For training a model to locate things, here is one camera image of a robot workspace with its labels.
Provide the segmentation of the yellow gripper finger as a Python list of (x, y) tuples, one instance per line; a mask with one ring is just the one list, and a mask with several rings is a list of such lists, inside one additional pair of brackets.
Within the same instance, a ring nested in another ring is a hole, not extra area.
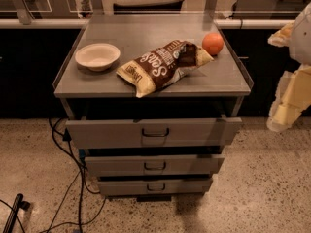
[(272, 34), (267, 42), (275, 47), (288, 47), (291, 42), (294, 23), (290, 22)]
[(311, 66), (301, 65), (293, 73), (285, 71), (279, 80), (266, 125), (273, 132), (287, 130), (310, 106)]

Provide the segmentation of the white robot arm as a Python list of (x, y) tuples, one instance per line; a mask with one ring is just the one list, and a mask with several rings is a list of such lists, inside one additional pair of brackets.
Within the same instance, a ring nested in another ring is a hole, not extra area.
[(290, 58), (300, 66), (294, 72), (285, 71), (280, 78), (267, 127), (282, 132), (292, 127), (302, 112), (311, 106), (311, 4), (308, 4), (294, 22), (272, 34), (268, 43), (288, 47)]

